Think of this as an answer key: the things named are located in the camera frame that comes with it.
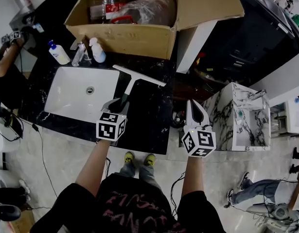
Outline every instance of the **black t-shirt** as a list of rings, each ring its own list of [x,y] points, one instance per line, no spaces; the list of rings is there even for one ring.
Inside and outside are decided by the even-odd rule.
[[[162,192],[139,179],[112,174],[95,198],[73,183],[30,233],[56,233],[62,225],[71,233],[224,233],[215,208],[202,191],[181,198],[174,219]]]
[[[6,74],[0,77],[0,101],[11,110],[18,109],[27,87],[27,79],[12,64]]]

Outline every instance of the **spray bottle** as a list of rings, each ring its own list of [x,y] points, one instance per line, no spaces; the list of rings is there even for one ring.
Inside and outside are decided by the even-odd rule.
[[[101,45],[97,43],[97,38],[91,38],[89,42],[89,46],[92,49],[93,57],[98,63],[102,63],[106,59],[106,54],[103,51]]]

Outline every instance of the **white sink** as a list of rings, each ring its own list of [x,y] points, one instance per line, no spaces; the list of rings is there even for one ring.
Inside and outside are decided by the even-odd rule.
[[[114,98],[118,77],[116,70],[60,67],[44,111],[96,123],[102,106]]]

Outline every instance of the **sink drain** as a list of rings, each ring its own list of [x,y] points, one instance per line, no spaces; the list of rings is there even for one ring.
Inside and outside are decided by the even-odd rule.
[[[94,87],[90,86],[90,87],[87,88],[86,93],[87,93],[88,95],[93,94],[93,92],[94,92]]]

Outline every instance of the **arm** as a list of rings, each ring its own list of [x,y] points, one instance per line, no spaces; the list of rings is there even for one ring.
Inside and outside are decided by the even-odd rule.
[[[203,190],[202,158],[188,157],[177,219],[187,232],[224,233],[217,211]]]
[[[58,196],[52,209],[30,230],[30,233],[58,232],[65,225],[73,232],[91,232],[96,217],[96,195],[100,188],[110,141],[100,140],[94,147],[76,183]]]
[[[188,157],[182,197],[195,191],[203,191],[202,158]]]
[[[18,53],[20,51],[20,48],[23,46],[24,41],[22,38],[19,38],[17,39],[17,43],[18,44],[12,44],[7,53],[0,60],[0,77],[3,77],[7,73],[9,67],[18,56]],[[5,46],[2,46],[0,52],[2,52],[3,49],[6,49]]]
[[[76,184],[84,187],[93,196],[97,195],[100,188],[109,146],[110,141],[100,140],[76,179]]]

